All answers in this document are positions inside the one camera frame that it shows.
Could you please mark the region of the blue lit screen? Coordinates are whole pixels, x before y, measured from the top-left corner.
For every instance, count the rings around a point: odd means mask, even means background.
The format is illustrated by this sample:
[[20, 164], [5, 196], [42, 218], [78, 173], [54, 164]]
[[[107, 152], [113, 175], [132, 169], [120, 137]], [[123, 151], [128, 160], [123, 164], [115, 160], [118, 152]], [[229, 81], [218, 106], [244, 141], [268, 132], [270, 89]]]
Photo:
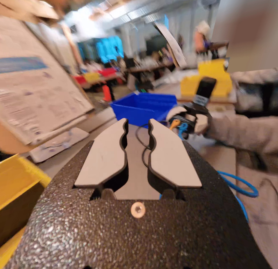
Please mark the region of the blue lit screen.
[[124, 58], [122, 40], [119, 36], [99, 38], [96, 41], [96, 50], [99, 58], [105, 64], [110, 60], [117, 60], [117, 57]]

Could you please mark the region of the orange traffic cone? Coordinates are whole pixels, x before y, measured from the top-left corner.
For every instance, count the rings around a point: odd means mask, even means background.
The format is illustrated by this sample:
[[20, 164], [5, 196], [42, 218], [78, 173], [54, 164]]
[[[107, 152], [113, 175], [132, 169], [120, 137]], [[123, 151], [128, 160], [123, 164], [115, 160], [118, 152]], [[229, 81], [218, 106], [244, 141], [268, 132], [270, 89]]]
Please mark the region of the orange traffic cone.
[[106, 102], [111, 102], [112, 101], [111, 93], [109, 87], [106, 84], [102, 86], [102, 91], [103, 91], [103, 100]]

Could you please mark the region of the small yellow plastic bin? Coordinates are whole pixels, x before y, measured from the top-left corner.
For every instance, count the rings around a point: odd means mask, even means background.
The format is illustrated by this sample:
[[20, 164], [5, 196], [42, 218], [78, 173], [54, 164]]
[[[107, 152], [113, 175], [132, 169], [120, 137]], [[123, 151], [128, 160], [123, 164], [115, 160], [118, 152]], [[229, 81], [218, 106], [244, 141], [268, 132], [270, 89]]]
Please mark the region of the small yellow plastic bin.
[[87, 83], [98, 82], [100, 80], [100, 74], [98, 72], [89, 72], [84, 74], [84, 78]]

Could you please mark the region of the white printed paper sheet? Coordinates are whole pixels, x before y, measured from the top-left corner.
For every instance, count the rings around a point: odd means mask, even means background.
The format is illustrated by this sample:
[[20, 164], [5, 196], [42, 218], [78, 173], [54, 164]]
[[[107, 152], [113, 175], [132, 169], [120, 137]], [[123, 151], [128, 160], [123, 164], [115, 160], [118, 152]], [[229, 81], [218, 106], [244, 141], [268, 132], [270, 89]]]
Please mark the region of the white printed paper sheet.
[[34, 163], [41, 163], [69, 149], [88, 136], [88, 132], [75, 127], [31, 150], [29, 154]]

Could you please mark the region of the large yellow plastic bin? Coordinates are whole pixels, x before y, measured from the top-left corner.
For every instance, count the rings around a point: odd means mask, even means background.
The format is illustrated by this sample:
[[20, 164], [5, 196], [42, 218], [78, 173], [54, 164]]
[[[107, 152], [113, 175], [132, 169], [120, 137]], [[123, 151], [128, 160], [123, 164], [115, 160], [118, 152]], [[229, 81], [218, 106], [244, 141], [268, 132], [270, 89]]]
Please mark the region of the large yellow plastic bin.
[[51, 178], [19, 155], [0, 163], [0, 268], [16, 250], [32, 210]]

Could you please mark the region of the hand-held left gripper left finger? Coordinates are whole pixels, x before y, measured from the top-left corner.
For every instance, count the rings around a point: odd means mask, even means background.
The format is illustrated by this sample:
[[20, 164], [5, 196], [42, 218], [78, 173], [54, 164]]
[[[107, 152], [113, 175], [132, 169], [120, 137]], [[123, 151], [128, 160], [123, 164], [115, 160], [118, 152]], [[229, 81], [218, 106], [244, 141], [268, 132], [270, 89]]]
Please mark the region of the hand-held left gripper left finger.
[[128, 126], [128, 119], [120, 119], [95, 138], [75, 181], [76, 188], [116, 192], [127, 183], [129, 168], [125, 149]]

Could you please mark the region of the blue plastic bin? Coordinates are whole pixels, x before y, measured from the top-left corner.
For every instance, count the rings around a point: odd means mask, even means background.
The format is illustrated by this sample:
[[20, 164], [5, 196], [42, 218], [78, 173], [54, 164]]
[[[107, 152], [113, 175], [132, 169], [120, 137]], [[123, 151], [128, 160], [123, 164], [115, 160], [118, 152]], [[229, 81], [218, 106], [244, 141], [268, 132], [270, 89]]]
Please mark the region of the blue plastic bin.
[[176, 105], [175, 95], [157, 93], [131, 93], [110, 104], [118, 121], [126, 118], [131, 125], [146, 124], [145, 128], [152, 118], [165, 121], [168, 112]]

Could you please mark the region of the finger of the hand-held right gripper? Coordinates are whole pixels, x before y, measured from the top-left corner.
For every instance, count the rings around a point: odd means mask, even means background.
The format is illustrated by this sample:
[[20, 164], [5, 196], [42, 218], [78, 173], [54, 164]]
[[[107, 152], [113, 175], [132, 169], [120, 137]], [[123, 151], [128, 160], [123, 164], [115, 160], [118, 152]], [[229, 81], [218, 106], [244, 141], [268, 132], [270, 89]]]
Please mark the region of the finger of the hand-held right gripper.
[[186, 113], [187, 110], [182, 106], [175, 106], [172, 109], [169, 110], [168, 114], [166, 115], [166, 121], [170, 121], [174, 116]]

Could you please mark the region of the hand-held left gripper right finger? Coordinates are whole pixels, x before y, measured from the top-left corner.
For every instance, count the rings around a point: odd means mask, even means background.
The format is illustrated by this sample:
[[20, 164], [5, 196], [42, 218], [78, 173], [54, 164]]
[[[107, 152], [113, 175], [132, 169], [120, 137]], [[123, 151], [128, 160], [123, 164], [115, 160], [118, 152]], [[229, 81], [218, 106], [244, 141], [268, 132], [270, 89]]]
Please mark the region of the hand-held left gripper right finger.
[[172, 130], [150, 119], [148, 183], [159, 193], [167, 189], [175, 193], [185, 188], [201, 188], [201, 180], [194, 168], [182, 139]]

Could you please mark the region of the grey desk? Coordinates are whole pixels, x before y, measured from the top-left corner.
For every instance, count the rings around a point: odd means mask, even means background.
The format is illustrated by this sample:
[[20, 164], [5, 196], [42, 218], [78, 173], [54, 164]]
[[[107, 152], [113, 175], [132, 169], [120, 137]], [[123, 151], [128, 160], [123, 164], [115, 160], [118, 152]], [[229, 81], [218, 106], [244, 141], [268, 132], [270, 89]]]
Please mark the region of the grey desk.
[[[98, 113], [91, 113], [89, 118], [77, 127], [88, 132], [89, 136], [65, 149], [61, 153], [38, 164], [50, 178], [53, 178], [60, 169], [73, 158], [89, 141], [94, 140], [101, 132], [117, 122], [111, 107]], [[143, 146], [135, 137], [136, 126], [129, 125], [127, 135], [127, 158], [129, 178], [127, 183], [116, 191], [117, 199], [158, 199], [159, 193], [153, 189], [147, 180], [147, 168], [141, 160]], [[216, 170], [236, 175], [236, 151], [203, 136], [190, 135], [188, 143]]]

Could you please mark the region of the printed cardboard board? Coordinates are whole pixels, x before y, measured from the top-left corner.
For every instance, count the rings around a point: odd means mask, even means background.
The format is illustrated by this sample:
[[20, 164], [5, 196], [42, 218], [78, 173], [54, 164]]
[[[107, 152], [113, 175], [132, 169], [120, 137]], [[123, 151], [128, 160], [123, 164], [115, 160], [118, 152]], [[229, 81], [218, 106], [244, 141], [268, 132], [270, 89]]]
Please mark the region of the printed cardboard board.
[[94, 109], [24, 22], [1, 16], [1, 124], [24, 145], [75, 125]]

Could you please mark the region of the person's right forearm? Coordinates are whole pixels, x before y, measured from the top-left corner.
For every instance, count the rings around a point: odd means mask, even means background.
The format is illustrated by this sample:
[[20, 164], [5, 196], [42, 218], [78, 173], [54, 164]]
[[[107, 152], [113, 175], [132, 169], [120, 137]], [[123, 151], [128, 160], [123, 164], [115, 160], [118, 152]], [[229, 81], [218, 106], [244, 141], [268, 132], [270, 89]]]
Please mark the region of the person's right forearm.
[[275, 116], [214, 115], [205, 135], [242, 150], [263, 154], [278, 152], [278, 118]]

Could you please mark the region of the leaning cardboard sign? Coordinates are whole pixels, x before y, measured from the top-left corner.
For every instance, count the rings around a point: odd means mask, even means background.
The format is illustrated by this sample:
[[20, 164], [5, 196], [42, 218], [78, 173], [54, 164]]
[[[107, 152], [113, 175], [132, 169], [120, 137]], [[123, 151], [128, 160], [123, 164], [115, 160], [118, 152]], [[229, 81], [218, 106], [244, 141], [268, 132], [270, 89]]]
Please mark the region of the leaning cardboard sign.
[[173, 63], [175, 64], [175, 66], [177, 68], [185, 69], [187, 67], [187, 62], [186, 62], [185, 56], [183, 55], [183, 52], [182, 52], [178, 42], [173, 37], [173, 35], [170, 33], [170, 31], [167, 29], [167, 27], [164, 24], [155, 22], [154, 27], [166, 39], [167, 48], [169, 50], [169, 53], [172, 57], [172, 60], [173, 60]]

